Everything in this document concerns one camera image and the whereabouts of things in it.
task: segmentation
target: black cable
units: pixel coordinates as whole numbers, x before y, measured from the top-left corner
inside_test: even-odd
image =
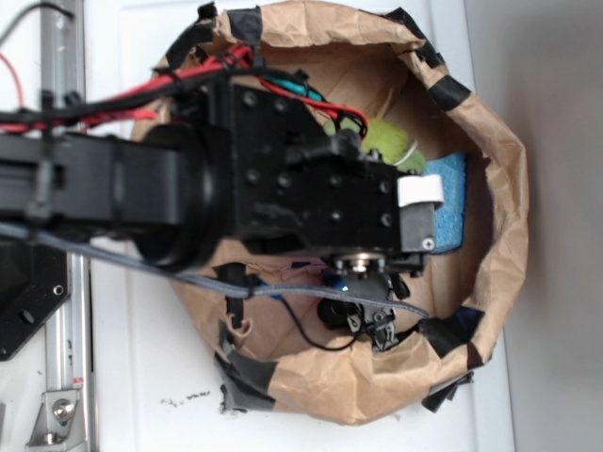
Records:
[[[291,307],[291,305],[289,304],[289,302],[286,299],[284,299],[283,297],[280,297],[280,298],[273,297],[273,298],[274,299],[278,299],[279,301],[281,301],[281,303],[283,303],[283,305],[286,308],[286,311],[291,316],[291,319],[293,320],[293,323],[295,323],[295,326],[299,330],[299,332],[301,334],[301,337],[303,337],[303,340],[305,342],[307,342],[308,344],[310,344],[312,347],[320,348],[321,350],[324,350],[324,351],[342,351],[342,350],[345,350],[347,348],[350,348],[360,338],[360,336],[365,332],[364,331],[364,324],[361,324],[360,325],[360,330],[358,330],[352,336],[352,338],[350,339],[350,341],[346,345],[340,346],[340,347],[327,347],[327,346],[324,346],[324,345],[319,344],[318,342],[314,341],[310,336],[308,336],[308,333],[303,328],[303,325],[302,325],[302,322],[300,321],[300,318],[297,316],[297,314],[295,314],[295,312],[293,311],[293,308]]]
[[[101,113],[110,113],[115,111],[130,110],[147,105],[160,97],[169,97],[180,94],[183,91],[193,91],[197,89],[202,82],[211,80],[219,76],[241,76],[241,75],[272,75],[275,77],[286,78],[299,83],[294,75],[284,71],[272,68],[233,68],[230,71],[216,70],[212,73],[202,73],[188,78],[181,78],[178,83],[169,83],[165,87],[152,89],[139,94],[133,94],[128,97],[100,101],[90,104],[71,105],[63,108],[57,108],[53,112],[53,121],[78,121],[87,116],[94,116]],[[17,113],[1,113],[0,123],[26,123],[32,124],[44,120],[43,115],[36,111],[20,111]]]
[[[2,47],[2,44],[4,44],[5,40],[8,39],[10,34],[14,31],[14,29],[19,24],[19,22],[31,11],[38,9],[38,8],[53,9],[54,11],[59,12],[63,16],[67,17],[70,21],[72,21],[73,18],[75,17],[72,12],[68,11],[67,9],[63,9],[60,6],[55,5],[54,3],[48,3],[48,2],[35,3],[33,5],[28,6],[27,8],[23,9],[19,14],[17,14],[17,17],[15,17],[12,20],[12,22],[8,25],[5,32],[2,34],[2,36],[0,36],[0,47]]]

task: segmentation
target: wall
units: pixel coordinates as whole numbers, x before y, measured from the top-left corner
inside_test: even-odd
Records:
[[[516,448],[601,450],[603,2],[465,5],[476,91],[530,160],[529,274],[505,331]]]

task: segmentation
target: white plastic tab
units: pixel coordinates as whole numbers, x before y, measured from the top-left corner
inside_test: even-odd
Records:
[[[418,202],[444,202],[444,188],[439,174],[398,178],[398,206],[402,208]]]

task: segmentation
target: screw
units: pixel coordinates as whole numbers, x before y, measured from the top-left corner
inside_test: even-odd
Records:
[[[329,178],[329,185],[332,186],[333,188],[341,187],[342,183],[343,183],[343,179],[341,178],[341,176],[339,174],[334,174],[333,176],[331,176]]]
[[[286,172],[282,172],[281,174],[279,174],[276,183],[279,185],[280,188],[289,188],[292,184],[291,176],[289,176]]]
[[[379,184],[379,191],[381,191],[384,195],[386,195],[387,193],[389,193],[389,191],[391,190],[391,188],[392,188],[391,185],[387,181],[382,181]]]
[[[248,169],[247,172],[245,173],[245,177],[247,179],[247,182],[249,182],[251,185],[255,186],[260,182],[260,171],[258,171],[257,169]]]
[[[243,104],[249,108],[257,106],[257,96],[253,91],[245,91],[242,97]]]
[[[338,210],[333,210],[331,212],[331,221],[334,223],[338,223],[343,218],[343,215]]]
[[[287,107],[288,105],[286,104],[285,99],[277,99],[274,101],[274,111],[281,115],[287,111]]]
[[[383,214],[381,215],[381,224],[383,226],[385,226],[386,228],[391,227],[392,225],[392,216],[389,214]]]
[[[53,414],[59,421],[70,420],[73,417],[74,412],[75,405],[66,398],[57,400],[55,405],[53,405]]]
[[[48,431],[41,436],[42,444],[56,444],[58,443],[58,435],[55,431]]]
[[[435,240],[431,237],[427,237],[423,240],[421,245],[423,246],[423,250],[432,251],[435,248]]]
[[[372,148],[370,150],[370,156],[372,158],[374,158],[375,160],[379,160],[379,161],[383,160],[383,156],[381,155],[381,153],[379,152],[379,150],[377,148]]]

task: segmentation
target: hex bolt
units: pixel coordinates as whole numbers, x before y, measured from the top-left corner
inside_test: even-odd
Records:
[[[333,188],[339,188],[343,184],[343,179],[339,174],[334,174],[329,178],[329,185]]]
[[[70,420],[75,413],[75,405],[67,400],[66,398],[61,398],[55,402],[53,405],[53,414],[55,418],[60,422],[66,422]]]
[[[333,210],[333,212],[331,212],[331,221],[333,223],[338,223],[342,218],[343,215],[338,210]]]
[[[421,245],[423,247],[423,250],[433,251],[433,249],[435,248],[435,240],[433,240],[433,237],[427,237],[425,240],[423,240],[423,243]]]
[[[392,187],[389,184],[389,182],[387,182],[387,181],[381,181],[379,183],[379,191],[382,192],[384,195],[386,195],[387,193],[389,193],[389,191],[391,189],[392,189]]]
[[[392,216],[390,214],[381,215],[381,224],[386,228],[391,228],[392,226]]]
[[[245,173],[245,178],[247,182],[252,186],[256,186],[260,182],[261,174],[257,169],[250,168]]]
[[[280,188],[289,188],[293,181],[291,180],[291,176],[289,176],[286,172],[282,172],[276,179],[276,183]]]
[[[243,104],[249,108],[257,106],[257,96],[253,91],[245,91],[242,97]]]
[[[277,99],[276,101],[274,101],[274,111],[276,111],[280,115],[286,113],[287,107],[288,105],[285,99]]]

